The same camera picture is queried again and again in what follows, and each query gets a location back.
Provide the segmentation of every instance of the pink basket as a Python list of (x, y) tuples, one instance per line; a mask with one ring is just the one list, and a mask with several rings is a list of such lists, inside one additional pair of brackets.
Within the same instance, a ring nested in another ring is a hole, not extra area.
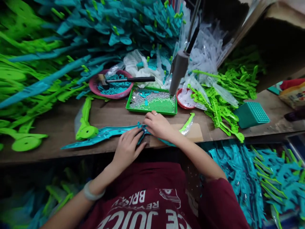
[[(108, 72), (109, 69), (105, 69), (103, 71), (101, 71), (99, 74), (106, 74)], [(128, 72), (125, 72), (123, 70), (118, 70), (117, 71), (117, 74), (120, 75), (124, 75), (125, 77), (127, 78), (133, 78), (131, 74), (129, 74)], [(129, 93), (131, 92), (131, 89), (133, 87), (133, 83), (131, 83), (131, 85), (129, 86), (129, 88), (127, 88), (126, 91), (123, 91), (119, 94), (114, 94), (114, 95), (105, 95), (105, 94), (101, 94), (101, 92), (98, 90), (98, 75), (95, 75), (93, 76), (90, 81), (89, 81), (89, 87), (90, 87), (90, 90), (96, 94), (96, 95), (99, 95), (99, 96), (103, 96), (103, 97), (106, 97), (106, 98), (109, 98), (109, 99), (121, 99), (121, 98), (124, 98), (126, 96), (129, 95)]]

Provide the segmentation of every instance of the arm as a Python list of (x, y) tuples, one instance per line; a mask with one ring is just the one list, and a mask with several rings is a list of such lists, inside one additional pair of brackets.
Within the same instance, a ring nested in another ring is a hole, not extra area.
[[(105, 188), (114, 181), (140, 154), (146, 142), (137, 149), (137, 143), (143, 135), (141, 129), (135, 128), (121, 135), (113, 161), (89, 185), (89, 190), (94, 195), (103, 193)], [(81, 222), (93, 206), (94, 201), (85, 197), (80, 191), (61, 210), (59, 210), (41, 229), (73, 229)]]
[(173, 129), (163, 115), (157, 114), (155, 111), (149, 112), (145, 116), (144, 123), (154, 136), (169, 141), (180, 148), (208, 180), (218, 178), (227, 180), (225, 173), (217, 163), (202, 148), (191, 142), (178, 130)]

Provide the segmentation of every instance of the table surface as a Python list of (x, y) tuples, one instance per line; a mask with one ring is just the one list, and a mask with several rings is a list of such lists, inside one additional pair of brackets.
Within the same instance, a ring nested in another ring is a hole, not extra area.
[[(76, 142), (74, 118), (84, 100), (84, 98), (81, 100), (70, 99), (66, 103), (56, 105), (51, 111), (36, 119), (34, 122), (35, 128), (31, 129), (30, 132), (49, 135), (48, 138), (43, 139), (42, 144), (37, 149), (28, 152), (14, 152), (11, 149), (13, 139), (2, 136), (0, 142), (4, 143), (4, 149), (0, 152), (0, 164), (30, 163), (51, 158), (114, 152), (118, 137), (110, 138), (90, 147), (60, 149), (65, 145)], [(305, 131), (305, 121), (288, 122), (284, 119), (284, 115), (291, 112), (292, 109), (284, 104), (276, 95), (269, 91), (262, 91), (258, 94), (258, 98), (255, 101), (261, 103), (270, 118), (270, 123), (244, 130), (240, 129), (240, 132), (246, 138)], [(104, 107), (100, 108), (103, 103), (104, 101), (99, 99), (92, 101), (89, 122), (97, 128), (105, 126), (132, 126), (136, 125), (138, 121), (142, 122), (144, 120), (145, 113), (134, 113), (126, 110), (127, 100), (125, 99), (111, 100)], [(191, 112), (195, 113), (194, 122), (200, 124), (205, 142), (235, 137), (229, 137), (222, 130), (215, 129), (211, 118), (204, 114), (203, 111), (195, 109)], [(178, 113), (175, 116), (167, 116), (167, 119), (171, 124), (184, 124), (190, 116), (189, 113), (190, 110), (183, 110), (178, 107)], [(145, 141), (149, 141), (149, 136), (145, 137)]]

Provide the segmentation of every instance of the teal plastic basket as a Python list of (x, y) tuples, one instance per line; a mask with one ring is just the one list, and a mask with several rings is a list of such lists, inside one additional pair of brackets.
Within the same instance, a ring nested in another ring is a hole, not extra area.
[(234, 112), (239, 118), (239, 126), (242, 129), (270, 122), (266, 112), (257, 102), (246, 102)]

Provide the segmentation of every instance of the hammer head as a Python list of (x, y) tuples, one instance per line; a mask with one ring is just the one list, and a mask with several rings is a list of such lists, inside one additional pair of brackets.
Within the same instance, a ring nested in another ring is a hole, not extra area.
[(105, 89), (105, 90), (109, 89), (109, 85), (107, 84), (106, 77), (104, 74), (98, 74), (98, 80), (99, 80), (99, 85), (103, 89)]

